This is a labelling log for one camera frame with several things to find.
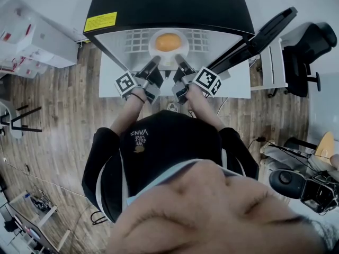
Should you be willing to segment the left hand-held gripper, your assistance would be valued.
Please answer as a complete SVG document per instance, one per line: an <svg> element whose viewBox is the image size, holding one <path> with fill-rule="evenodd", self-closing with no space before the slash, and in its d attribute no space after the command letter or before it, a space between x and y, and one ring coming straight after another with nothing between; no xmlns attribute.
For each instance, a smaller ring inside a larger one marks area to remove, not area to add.
<svg viewBox="0 0 339 254"><path fill-rule="evenodd" d="M121 77L115 80L115 86L123 99L131 95L132 90L141 88L150 104L153 104L160 95L160 88L164 79L158 69L161 61L160 56L154 56L145 67L137 74L126 71Z"/></svg>

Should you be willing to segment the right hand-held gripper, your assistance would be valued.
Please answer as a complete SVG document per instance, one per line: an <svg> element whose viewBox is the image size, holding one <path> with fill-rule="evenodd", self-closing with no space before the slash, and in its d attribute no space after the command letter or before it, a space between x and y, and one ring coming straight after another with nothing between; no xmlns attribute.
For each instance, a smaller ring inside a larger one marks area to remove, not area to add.
<svg viewBox="0 0 339 254"><path fill-rule="evenodd" d="M179 69L173 78L172 92L179 104L183 105L187 101L186 94L192 84L199 86L208 96L215 97L221 87L221 79L217 74L206 67L196 72L180 54L175 55L174 58Z"/></svg>

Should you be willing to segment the white round plate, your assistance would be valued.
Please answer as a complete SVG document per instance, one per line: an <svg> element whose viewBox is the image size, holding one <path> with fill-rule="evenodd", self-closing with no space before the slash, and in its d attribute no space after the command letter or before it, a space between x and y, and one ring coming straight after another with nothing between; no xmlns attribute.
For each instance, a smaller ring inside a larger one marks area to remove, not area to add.
<svg viewBox="0 0 339 254"><path fill-rule="evenodd" d="M165 33L175 33L178 36L180 36L181 40L182 40L182 46L176 50L170 51L170 52L161 52L159 50L157 50L155 48L155 41L156 38L162 34ZM159 32L155 33L149 42L148 45L148 50L150 53L150 56L153 58L154 56L160 56L161 57L161 61L160 61L160 65L165 66L165 67L171 67L173 66L176 61L175 61L175 55L180 54L183 58L186 58L188 53L189 53L189 43L187 38L185 37L185 35L181 32L179 32L176 29L172 29L172 28L165 28L165 29L161 29Z"/></svg>

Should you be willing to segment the orange bread bun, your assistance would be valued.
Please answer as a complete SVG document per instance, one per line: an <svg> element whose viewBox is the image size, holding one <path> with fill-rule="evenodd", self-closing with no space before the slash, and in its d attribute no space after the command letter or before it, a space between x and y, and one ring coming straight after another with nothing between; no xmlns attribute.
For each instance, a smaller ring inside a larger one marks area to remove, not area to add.
<svg viewBox="0 0 339 254"><path fill-rule="evenodd" d="M175 33L165 33L156 38L155 48L161 52L170 52L182 46L180 36Z"/></svg>

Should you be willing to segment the black microwave oven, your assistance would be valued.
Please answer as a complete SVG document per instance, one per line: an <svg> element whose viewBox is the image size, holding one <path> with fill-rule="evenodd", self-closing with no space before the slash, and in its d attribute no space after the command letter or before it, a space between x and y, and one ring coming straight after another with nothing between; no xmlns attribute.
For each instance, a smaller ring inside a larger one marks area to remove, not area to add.
<svg viewBox="0 0 339 254"><path fill-rule="evenodd" d="M92 0L83 33L109 57L112 52L100 34L127 30L182 28L240 36L221 55L213 55L208 68L219 74L260 54L296 17L290 7L254 31L245 0Z"/></svg>

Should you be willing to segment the person's left forearm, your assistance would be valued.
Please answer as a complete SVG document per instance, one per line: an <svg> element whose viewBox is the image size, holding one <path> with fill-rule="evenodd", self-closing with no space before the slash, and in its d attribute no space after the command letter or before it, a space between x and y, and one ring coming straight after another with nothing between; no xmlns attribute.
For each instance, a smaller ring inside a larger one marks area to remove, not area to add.
<svg viewBox="0 0 339 254"><path fill-rule="evenodd" d="M142 88L134 88L132 93L137 94L146 102L147 96ZM137 97L129 95L123 109L119 112L118 117L114 120L110 129L116 135L120 136L137 121L143 105L143 102L141 102Z"/></svg>

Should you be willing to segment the person's right forearm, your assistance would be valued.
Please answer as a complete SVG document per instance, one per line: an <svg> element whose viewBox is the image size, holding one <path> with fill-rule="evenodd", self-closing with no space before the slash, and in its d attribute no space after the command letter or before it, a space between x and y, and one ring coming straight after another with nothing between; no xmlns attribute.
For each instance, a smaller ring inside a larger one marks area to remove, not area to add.
<svg viewBox="0 0 339 254"><path fill-rule="evenodd" d="M225 128L224 123L213 111L199 86L190 84L185 97L188 99L189 105L197 119L212 125L217 131Z"/></svg>

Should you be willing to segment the person's black t-shirt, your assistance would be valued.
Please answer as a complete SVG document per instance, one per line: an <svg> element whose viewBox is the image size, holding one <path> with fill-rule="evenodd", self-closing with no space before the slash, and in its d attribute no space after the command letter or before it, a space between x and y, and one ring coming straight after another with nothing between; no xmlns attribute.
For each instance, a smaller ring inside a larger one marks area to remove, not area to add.
<svg viewBox="0 0 339 254"><path fill-rule="evenodd" d="M122 185L139 194L173 166L207 159L238 174L257 179L258 164L232 128L210 124L167 110L141 119L117 135L99 128L85 166L85 196L115 222L122 212Z"/></svg>

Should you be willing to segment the black office chair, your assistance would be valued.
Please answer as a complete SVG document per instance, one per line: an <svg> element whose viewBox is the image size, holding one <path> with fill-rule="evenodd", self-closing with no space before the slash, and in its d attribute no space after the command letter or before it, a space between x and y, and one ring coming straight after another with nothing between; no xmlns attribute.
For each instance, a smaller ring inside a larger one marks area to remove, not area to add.
<svg viewBox="0 0 339 254"><path fill-rule="evenodd" d="M293 46L282 50L286 83L285 94L307 97L308 83L317 84L321 91L319 73L311 76L310 65L322 55L329 53L337 45L337 36L332 27L326 23L310 24L301 39Z"/></svg>

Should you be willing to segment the pack of clear bottles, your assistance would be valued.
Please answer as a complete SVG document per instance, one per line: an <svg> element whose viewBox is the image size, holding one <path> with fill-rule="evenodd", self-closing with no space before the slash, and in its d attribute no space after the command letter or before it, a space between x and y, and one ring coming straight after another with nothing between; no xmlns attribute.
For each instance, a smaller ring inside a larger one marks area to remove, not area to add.
<svg viewBox="0 0 339 254"><path fill-rule="evenodd" d="M48 65L45 63L27 58L21 52L0 51L0 76L10 74L34 79L36 75L44 74L47 69Z"/></svg>

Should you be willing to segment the black round table base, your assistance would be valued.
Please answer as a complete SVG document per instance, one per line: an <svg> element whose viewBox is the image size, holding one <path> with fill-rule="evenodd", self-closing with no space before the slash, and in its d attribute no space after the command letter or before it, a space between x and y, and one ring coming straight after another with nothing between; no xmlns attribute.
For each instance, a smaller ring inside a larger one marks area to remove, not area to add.
<svg viewBox="0 0 339 254"><path fill-rule="evenodd" d="M300 150L301 147L308 148L308 149L311 149L311 150L317 149L317 145L303 141L303 140L299 140L295 137L289 138L284 143L283 146L286 147L286 148L295 149L295 150Z"/></svg>

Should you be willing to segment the clear water jug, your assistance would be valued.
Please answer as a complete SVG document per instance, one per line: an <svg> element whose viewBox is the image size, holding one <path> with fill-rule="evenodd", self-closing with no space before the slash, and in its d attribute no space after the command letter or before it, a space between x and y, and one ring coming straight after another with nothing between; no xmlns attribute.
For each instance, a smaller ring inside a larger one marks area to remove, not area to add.
<svg viewBox="0 0 339 254"><path fill-rule="evenodd" d="M38 19L21 0L10 0L1 6L0 57L17 54L31 44Z"/></svg>

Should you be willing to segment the white chair with black legs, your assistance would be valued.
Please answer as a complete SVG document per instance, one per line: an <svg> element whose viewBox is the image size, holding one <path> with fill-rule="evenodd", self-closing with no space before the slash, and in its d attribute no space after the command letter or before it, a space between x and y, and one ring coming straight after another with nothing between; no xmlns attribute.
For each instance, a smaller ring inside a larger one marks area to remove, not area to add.
<svg viewBox="0 0 339 254"><path fill-rule="evenodd" d="M8 127L10 135L15 139L21 139L23 132L36 132L41 133L42 129L30 128L23 124L22 120L27 116L42 110L39 106L32 110L22 113L29 106L23 105L19 108L15 108L12 102L0 99L0 128Z"/></svg>

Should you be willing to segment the round wooden table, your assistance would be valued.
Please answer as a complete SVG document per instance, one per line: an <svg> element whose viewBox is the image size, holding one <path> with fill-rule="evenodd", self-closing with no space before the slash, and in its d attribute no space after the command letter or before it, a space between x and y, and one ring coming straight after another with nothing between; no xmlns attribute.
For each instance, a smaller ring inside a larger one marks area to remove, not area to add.
<svg viewBox="0 0 339 254"><path fill-rule="evenodd" d="M315 150L315 156L330 160L334 155L334 136L332 132L326 132Z"/></svg>

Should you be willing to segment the grey desk with white legs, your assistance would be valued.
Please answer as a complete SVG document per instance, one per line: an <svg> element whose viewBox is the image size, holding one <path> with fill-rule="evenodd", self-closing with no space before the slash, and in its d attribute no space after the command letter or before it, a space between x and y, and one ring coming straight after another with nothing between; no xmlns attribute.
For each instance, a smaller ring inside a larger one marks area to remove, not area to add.
<svg viewBox="0 0 339 254"><path fill-rule="evenodd" d="M25 190L4 206L15 226L23 232L22 241L29 254L60 254L71 231L67 229L58 244L44 232L44 226L57 213L56 205L42 212L33 202L33 195Z"/></svg>

